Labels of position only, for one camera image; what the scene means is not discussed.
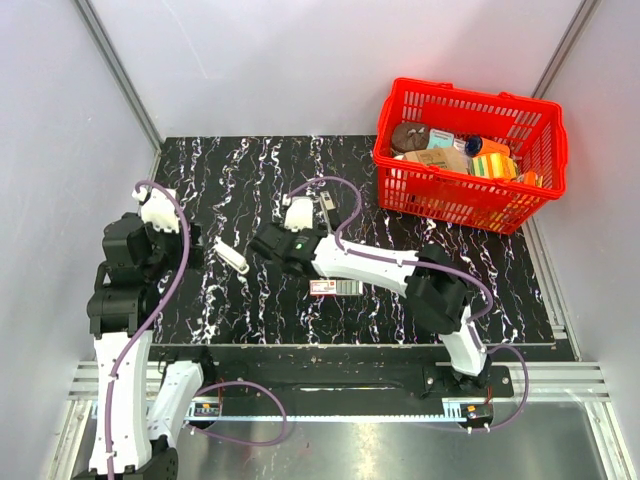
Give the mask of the black grey stapler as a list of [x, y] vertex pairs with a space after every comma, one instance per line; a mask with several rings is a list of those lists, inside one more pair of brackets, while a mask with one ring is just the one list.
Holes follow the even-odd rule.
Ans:
[[341, 221], [330, 193], [328, 191], [321, 191], [319, 201], [325, 223], [327, 224], [327, 230], [335, 232]]

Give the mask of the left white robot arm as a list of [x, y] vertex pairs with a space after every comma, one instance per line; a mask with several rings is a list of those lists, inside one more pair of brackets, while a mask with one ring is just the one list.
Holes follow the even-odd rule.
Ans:
[[203, 264], [201, 228], [155, 230], [135, 213], [104, 229], [104, 261], [87, 305], [98, 367], [97, 424], [80, 479], [174, 479], [177, 439], [195, 395], [211, 392], [217, 373], [199, 347], [176, 354], [162, 373], [155, 401], [147, 399], [154, 337], [149, 318], [177, 289], [185, 270]]

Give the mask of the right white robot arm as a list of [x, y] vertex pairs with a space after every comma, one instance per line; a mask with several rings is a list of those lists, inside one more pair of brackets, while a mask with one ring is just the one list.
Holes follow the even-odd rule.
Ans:
[[271, 222], [259, 227], [249, 248], [293, 276], [359, 281], [399, 295], [416, 326], [444, 344], [458, 390], [476, 396], [489, 386], [491, 359], [481, 345], [470, 299], [471, 285], [485, 286], [456, 269], [441, 247], [382, 249], [345, 241], [336, 232], [293, 231]]

